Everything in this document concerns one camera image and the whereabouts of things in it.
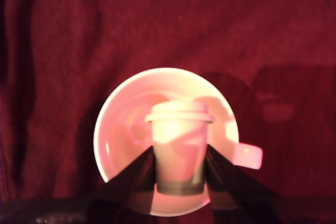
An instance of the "red cloth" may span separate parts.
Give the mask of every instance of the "red cloth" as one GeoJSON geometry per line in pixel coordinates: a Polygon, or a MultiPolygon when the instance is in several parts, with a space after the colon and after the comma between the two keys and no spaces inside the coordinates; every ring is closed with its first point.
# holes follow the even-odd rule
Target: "red cloth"
{"type": "Polygon", "coordinates": [[[336,0],[0,0],[1,198],[80,196],[102,179],[98,112],[133,74],[216,85],[245,171],[286,197],[336,196],[336,0]]]}

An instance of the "white lid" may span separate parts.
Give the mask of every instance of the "white lid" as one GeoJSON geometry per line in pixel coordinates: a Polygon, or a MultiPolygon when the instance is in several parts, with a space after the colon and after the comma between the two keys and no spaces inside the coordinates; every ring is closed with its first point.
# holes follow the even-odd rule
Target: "white lid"
{"type": "Polygon", "coordinates": [[[172,101],[154,105],[152,114],[145,118],[146,122],[162,119],[191,119],[212,123],[215,118],[208,114],[208,106],[205,103],[172,101]]]}
{"type": "Polygon", "coordinates": [[[198,112],[208,113],[208,106],[202,102],[171,101],[162,102],[152,107],[152,113],[198,112]]]}

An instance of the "disposable coffee cup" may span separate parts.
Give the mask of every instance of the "disposable coffee cup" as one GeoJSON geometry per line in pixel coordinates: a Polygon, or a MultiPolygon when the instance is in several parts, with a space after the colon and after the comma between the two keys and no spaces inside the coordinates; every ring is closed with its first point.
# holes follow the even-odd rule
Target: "disposable coffee cup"
{"type": "Polygon", "coordinates": [[[166,195],[197,195],[204,191],[204,158],[208,124],[214,117],[200,102],[171,101],[152,107],[157,191],[166,195]]]}

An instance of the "red fabric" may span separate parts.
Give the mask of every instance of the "red fabric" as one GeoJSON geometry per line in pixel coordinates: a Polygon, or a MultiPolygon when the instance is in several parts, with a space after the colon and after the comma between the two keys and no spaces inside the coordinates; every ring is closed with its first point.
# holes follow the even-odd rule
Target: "red fabric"
{"type": "Polygon", "coordinates": [[[286,197],[336,196],[336,0],[0,0],[2,201],[84,195],[102,179],[98,112],[133,74],[216,85],[245,171],[286,197]]]}

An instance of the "saucer rim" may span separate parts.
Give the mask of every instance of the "saucer rim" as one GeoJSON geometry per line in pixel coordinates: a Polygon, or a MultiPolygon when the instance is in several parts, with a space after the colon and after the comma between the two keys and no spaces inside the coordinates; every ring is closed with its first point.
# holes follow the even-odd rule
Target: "saucer rim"
{"type": "MultiPolygon", "coordinates": [[[[175,74],[175,73],[179,73],[179,74],[185,74],[188,75],[192,78],[195,78],[196,80],[205,83],[207,86],[210,86],[213,89],[214,94],[217,95],[217,97],[221,97],[221,102],[225,101],[227,103],[227,105],[229,106],[229,108],[232,110],[231,106],[229,105],[229,103],[227,102],[227,100],[225,99],[224,95],[208,80],[206,80],[205,78],[199,76],[196,73],[193,73],[191,71],[185,70],[185,69],[180,69],[180,68],[153,68],[153,69],[148,69],[148,70],[144,70],[141,72],[138,72],[136,74],[134,74],[133,76],[127,78],[126,80],[124,80],[122,83],[120,83],[107,97],[107,99],[104,101],[103,106],[101,107],[97,120],[96,120],[96,124],[94,127],[94,133],[93,133],[93,151],[94,151],[94,156],[95,156],[95,160],[96,160],[96,164],[100,173],[100,176],[102,177],[102,179],[104,180],[105,183],[107,183],[109,180],[111,180],[112,178],[108,178],[104,168],[103,168],[103,164],[102,161],[100,159],[100,155],[99,155],[99,129],[100,129],[100,125],[103,119],[103,116],[109,106],[109,104],[111,103],[111,101],[113,100],[113,98],[126,86],[128,86],[129,84],[131,84],[133,81],[135,81],[136,79],[142,78],[146,75],[149,74],[155,74],[155,73],[171,73],[171,74],[175,74]]],[[[233,142],[239,143],[239,131],[237,130],[237,139],[232,140],[233,142]]],[[[210,203],[210,198],[208,196],[207,199],[203,200],[203,202],[194,208],[191,208],[189,210],[186,211],[180,211],[178,213],[174,213],[174,214],[164,214],[164,213],[160,213],[157,211],[151,211],[150,214],[153,216],[158,216],[158,217],[177,217],[177,216],[182,216],[182,215],[186,215],[186,214],[190,214],[194,211],[197,211],[199,209],[201,209],[202,207],[208,205],[210,203]]]]}

